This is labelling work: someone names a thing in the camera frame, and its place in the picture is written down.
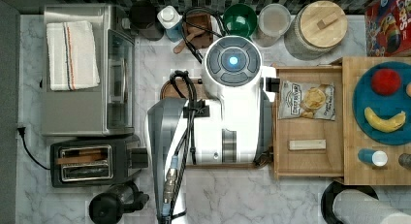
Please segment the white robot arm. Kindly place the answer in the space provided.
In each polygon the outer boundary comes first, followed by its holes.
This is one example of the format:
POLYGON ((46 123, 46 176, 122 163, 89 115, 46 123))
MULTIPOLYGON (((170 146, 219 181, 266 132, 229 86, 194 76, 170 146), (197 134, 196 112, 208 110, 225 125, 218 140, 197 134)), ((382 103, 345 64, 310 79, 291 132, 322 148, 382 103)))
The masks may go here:
POLYGON ((163 98, 146 115, 144 137, 153 172, 157 224, 188 224, 182 181, 187 166, 259 165, 272 141, 276 70, 248 39, 225 36, 202 59, 202 98, 189 73, 174 71, 187 93, 163 98))

